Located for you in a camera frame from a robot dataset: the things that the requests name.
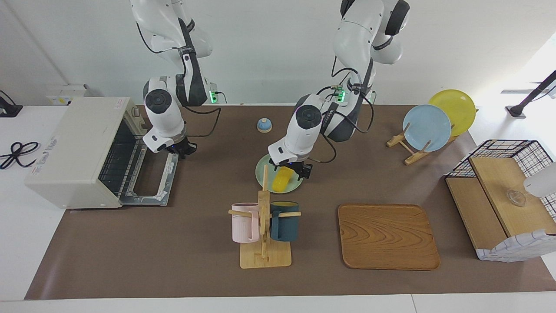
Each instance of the dark blue mug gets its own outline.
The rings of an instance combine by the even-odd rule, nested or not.
[[[298,212],[299,204],[291,201],[274,201],[270,203],[272,221],[270,238],[276,241],[295,241],[299,226],[299,216],[278,217],[280,213]]]

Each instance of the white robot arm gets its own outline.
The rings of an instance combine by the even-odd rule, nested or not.
[[[175,76],[153,77],[145,84],[143,99],[153,127],[143,140],[155,153],[166,149],[185,158],[196,151],[197,145],[187,140],[178,103],[200,106],[210,99],[211,83],[203,76],[197,59],[211,54],[211,40],[187,15],[183,0],[130,0],[130,3],[139,30],[153,33],[149,49],[180,71]]]
[[[268,148],[273,165],[289,167],[300,178],[310,176],[312,165],[305,164],[305,160],[319,133],[335,142],[346,141],[353,135],[361,105],[376,74],[374,61],[393,64],[402,54],[401,44],[394,36],[405,27],[409,16],[409,5],[404,0],[343,0],[340,13],[342,20],[334,37],[334,52],[346,66],[340,71],[350,71],[350,78],[342,86],[349,90],[347,104],[317,94],[302,97],[286,136]]]

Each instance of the mug handle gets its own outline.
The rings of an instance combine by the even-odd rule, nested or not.
[[[251,236],[249,241],[252,241],[259,234],[259,213],[251,211]]]
[[[280,219],[278,215],[282,213],[281,211],[274,211],[272,213],[272,227],[270,230],[270,237],[280,239],[280,234],[278,233],[278,220]]]

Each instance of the black wire basket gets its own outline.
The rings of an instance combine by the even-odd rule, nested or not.
[[[546,150],[536,140],[496,140],[491,139],[483,142],[475,151],[471,152],[456,166],[446,178],[450,177],[477,177],[469,158],[513,158],[529,177],[553,161]],[[556,221],[556,193],[542,198],[544,206],[550,216]]]

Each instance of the brown table mat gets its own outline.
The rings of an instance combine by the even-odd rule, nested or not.
[[[292,107],[224,107],[213,136],[192,139],[198,151],[178,164],[167,207],[67,210],[26,299],[556,290],[540,258],[517,263],[477,259],[441,178],[475,148],[468,133],[409,167],[403,164],[408,157],[403,147],[385,146],[401,131],[409,109],[377,106],[371,133],[356,133],[336,144],[333,163],[315,164],[311,179],[300,188],[272,195],[272,200],[299,202],[303,212],[290,267],[240,269],[240,248],[231,239],[227,210],[232,203],[256,201],[255,165],[266,147],[284,136]],[[190,133],[212,127],[213,116],[185,115]],[[368,110],[361,114],[361,127],[368,116]],[[261,117],[274,123],[268,134],[255,128]],[[330,155],[319,139],[313,156],[322,160]],[[429,217],[440,267],[431,272],[348,268],[336,215],[343,203],[420,205]]]

